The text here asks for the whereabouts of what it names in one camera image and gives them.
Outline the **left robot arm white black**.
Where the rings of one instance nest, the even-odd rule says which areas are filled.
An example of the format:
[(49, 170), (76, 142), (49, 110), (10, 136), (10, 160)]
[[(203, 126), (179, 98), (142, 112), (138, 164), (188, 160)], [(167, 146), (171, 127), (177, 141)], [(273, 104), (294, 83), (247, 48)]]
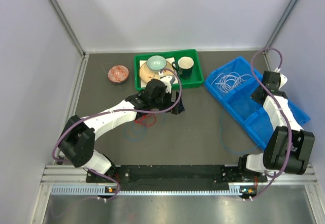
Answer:
[(95, 150), (95, 141), (108, 131), (148, 114), (180, 113), (183, 110), (180, 91), (176, 93), (176, 101), (172, 102), (172, 84), (176, 79), (171, 75), (152, 79), (145, 89), (128, 96), (110, 109), (83, 118), (72, 116), (66, 123), (56, 148), (74, 167), (95, 171), (103, 181), (111, 181), (115, 177), (115, 165)]

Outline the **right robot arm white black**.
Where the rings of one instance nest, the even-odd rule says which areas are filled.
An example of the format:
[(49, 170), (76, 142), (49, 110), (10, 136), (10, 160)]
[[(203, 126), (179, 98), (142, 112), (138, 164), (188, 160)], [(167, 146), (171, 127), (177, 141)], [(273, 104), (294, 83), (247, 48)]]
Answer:
[(251, 98), (263, 106), (273, 133), (263, 153), (245, 154), (239, 158), (237, 175), (249, 181), (256, 173), (280, 171), (305, 173), (314, 146), (315, 136), (305, 131), (294, 118), (285, 92), (280, 89), (287, 78), (278, 71), (265, 71)]

